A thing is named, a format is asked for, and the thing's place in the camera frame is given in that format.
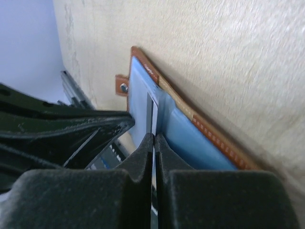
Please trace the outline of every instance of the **orange stitching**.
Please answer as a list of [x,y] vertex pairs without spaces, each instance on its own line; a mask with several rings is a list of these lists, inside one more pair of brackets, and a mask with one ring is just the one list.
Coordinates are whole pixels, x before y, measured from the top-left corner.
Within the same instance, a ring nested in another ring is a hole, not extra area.
[[[218,146],[220,145],[221,149],[225,148],[225,152],[228,153],[229,152],[229,147],[223,143],[221,140],[219,140],[219,138],[217,138],[215,135],[213,135],[210,131],[208,131],[208,129],[201,124],[196,118],[193,117],[193,122],[196,124],[196,127],[198,129],[202,129],[204,130],[205,133],[208,133],[208,136],[211,138],[211,141],[215,144],[217,144]],[[245,166],[245,169],[251,169],[249,167],[249,165],[247,163],[245,163],[245,161],[243,159],[241,159],[234,151],[230,150],[230,155],[229,155],[232,159],[234,159],[234,161],[241,167],[242,165]]]

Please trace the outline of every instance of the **wallet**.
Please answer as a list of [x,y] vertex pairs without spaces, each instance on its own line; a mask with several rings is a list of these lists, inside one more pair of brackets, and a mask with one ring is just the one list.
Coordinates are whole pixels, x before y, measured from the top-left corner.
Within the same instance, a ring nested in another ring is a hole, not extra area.
[[129,75],[116,75],[116,94],[127,97],[135,119],[129,132],[136,147],[146,133],[162,133],[170,148],[196,169],[261,169],[214,120],[188,104],[135,46]]

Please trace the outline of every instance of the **leather wallet edge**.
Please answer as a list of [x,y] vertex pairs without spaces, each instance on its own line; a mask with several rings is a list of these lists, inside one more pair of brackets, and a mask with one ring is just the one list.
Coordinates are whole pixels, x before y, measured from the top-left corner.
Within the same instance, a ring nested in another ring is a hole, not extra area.
[[188,117],[193,125],[207,137],[237,168],[239,169],[261,169],[247,153],[233,142],[223,130],[220,130],[208,119],[202,117],[195,109],[190,107],[182,97],[172,88],[170,83],[153,66],[145,54],[136,46],[131,48],[130,68],[131,73],[132,58],[136,57],[146,69],[153,81],[165,90],[176,102],[176,106]]

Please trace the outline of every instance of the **wallet tab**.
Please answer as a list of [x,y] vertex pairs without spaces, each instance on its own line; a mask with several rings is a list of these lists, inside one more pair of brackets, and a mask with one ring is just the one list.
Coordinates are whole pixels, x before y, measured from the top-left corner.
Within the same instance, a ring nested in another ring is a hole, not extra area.
[[129,87],[129,76],[122,74],[115,76],[115,93],[127,97]]

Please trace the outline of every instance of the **textured wall surface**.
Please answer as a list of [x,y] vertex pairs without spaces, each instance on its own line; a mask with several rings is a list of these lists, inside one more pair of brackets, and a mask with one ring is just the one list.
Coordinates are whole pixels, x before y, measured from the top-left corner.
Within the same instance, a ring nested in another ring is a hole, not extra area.
[[125,109],[114,76],[128,73],[130,47],[142,47],[278,171],[305,215],[303,0],[54,0],[54,7],[64,65],[96,106]]

